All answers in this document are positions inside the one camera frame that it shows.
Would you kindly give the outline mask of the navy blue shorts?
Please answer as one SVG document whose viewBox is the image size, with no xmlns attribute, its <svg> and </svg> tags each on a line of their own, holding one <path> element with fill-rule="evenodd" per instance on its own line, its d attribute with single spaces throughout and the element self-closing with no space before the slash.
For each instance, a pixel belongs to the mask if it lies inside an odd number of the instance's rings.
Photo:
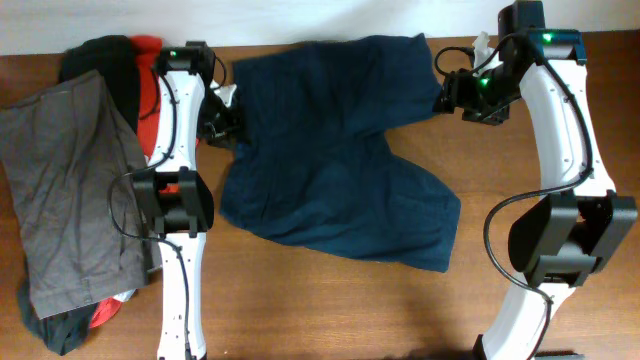
<svg viewBox="0 0 640 360">
<path fill-rule="evenodd" d="M 423 35 L 312 42 L 233 73 L 245 131 L 221 195 L 231 224 L 281 245 L 447 271 L 460 199 L 385 137 L 434 116 L 441 86 Z"/>
</svg>

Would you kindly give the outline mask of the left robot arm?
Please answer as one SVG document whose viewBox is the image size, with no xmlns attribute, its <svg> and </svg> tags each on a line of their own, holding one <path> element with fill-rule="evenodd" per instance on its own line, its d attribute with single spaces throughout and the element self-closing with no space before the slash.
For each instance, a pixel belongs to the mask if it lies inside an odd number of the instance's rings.
<svg viewBox="0 0 640 360">
<path fill-rule="evenodd" d="M 149 166 L 132 176 L 134 195 L 159 247 L 162 360 L 204 359 L 201 266 L 214 199 L 197 171 L 199 143 L 225 147 L 241 132 L 236 88 L 214 79 L 221 62 L 203 41 L 166 47 L 155 60 L 160 113 Z"/>
</svg>

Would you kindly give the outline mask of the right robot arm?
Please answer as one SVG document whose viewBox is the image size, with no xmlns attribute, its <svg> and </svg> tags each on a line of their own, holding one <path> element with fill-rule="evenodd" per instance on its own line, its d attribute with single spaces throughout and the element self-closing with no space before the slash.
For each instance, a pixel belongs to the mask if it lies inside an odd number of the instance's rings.
<svg viewBox="0 0 640 360">
<path fill-rule="evenodd" d="M 510 266 L 501 269 L 510 287 L 471 357 L 537 359 L 559 307 L 604 269 L 638 209 L 617 193 L 600 156 L 580 32 L 549 28 L 539 1 L 516 1 L 499 12 L 498 37 L 495 47 L 480 35 L 466 48 L 471 67 L 445 74 L 434 108 L 486 125 L 503 123 L 515 101 L 528 108 L 541 186 L 510 228 Z"/>
</svg>

